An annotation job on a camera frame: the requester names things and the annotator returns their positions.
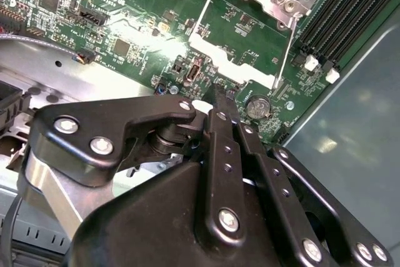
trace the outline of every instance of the white connector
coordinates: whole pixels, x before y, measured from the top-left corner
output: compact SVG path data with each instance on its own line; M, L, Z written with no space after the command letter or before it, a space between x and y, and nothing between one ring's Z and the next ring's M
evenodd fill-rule
M327 73L327 75L325 77L326 81L329 82L330 84L333 84L339 78L340 78L340 74L333 68L331 68L331 70L329 70L329 72Z
M309 54L306 57L306 62L304 63L304 68L308 71L314 71L314 69L319 65L319 61L316 59L315 56Z

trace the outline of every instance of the integrated circuit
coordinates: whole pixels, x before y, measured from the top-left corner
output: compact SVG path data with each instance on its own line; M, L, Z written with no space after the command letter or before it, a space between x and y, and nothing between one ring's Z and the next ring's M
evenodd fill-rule
M128 55L131 45L121 39L117 39L114 45L114 53L118 56L126 57Z
M58 3L60 0L42 0L41 7L45 10L55 13L58 9Z

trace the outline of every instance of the cable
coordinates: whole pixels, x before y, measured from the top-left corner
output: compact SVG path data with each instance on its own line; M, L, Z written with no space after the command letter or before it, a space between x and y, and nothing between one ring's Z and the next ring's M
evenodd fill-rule
M4 267L13 267L12 236L14 231L15 220L17 219L19 207L21 206L22 201L23 201L22 197L20 197L20 195L17 194L6 216L4 217L4 222L2 224L3 229L1 231L0 243L1 243L2 261L3 261L2 263Z
M54 44L51 44L48 42L44 42L44 41L33 39L33 38L23 37L23 36L17 36L15 34L0 34L0 40L14 40L14 41L33 43L33 44L42 45L42 46L45 46L48 48L53 48L55 50L58 50L58 51L61 51L64 53L68 53L72 57L79 57L79 55L76 54L74 51L70 51L68 49L59 47L57 45L54 45Z

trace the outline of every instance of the black connector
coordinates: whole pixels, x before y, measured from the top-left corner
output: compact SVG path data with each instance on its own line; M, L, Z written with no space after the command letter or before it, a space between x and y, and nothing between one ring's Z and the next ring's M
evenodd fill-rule
M14 124L15 117L29 109L31 95L0 81L0 135Z
M94 60L96 59L97 53L87 49L81 49L77 52L77 55L82 61L79 59L75 59L75 61L78 61L83 64L90 64L93 63Z
M109 16L92 9L86 9L84 7L79 8L78 16L86 20L88 23L96 26L103 26L107 22Z

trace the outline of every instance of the green circuit board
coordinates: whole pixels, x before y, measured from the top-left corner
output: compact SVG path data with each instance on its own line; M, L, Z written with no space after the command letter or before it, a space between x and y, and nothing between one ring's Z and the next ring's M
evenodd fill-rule
M312 73L291 61L292 48L283 80L274 91L258 83L238 85L218 74L212 61L191 49L189 35L206 0L4 0L1 8L21 16L28 29L47 42L65 48L96 53L96 62L145 86L157 88L162 81L166 91L174 86L191 99L201 99L212 83L235 93L242 120L258 126L265 142L271 141L283 126L290 128L329 85L326 72L318 67ZM317 8L323 0L314 6ZM76 18L79 8L107 15L103 26ZM299 28L307 24L303 18ZM290 31L282 31L277 21L265 14L254 1L211 0L202 19L199 34L223 48L228 58L240 65L248 63L266 73L277 74ZM177 72L176 59L181 58ZM195 80L185 82L193 62L200 70ZM260 120L246 114L246 103L253 95L268 97L271 112Z

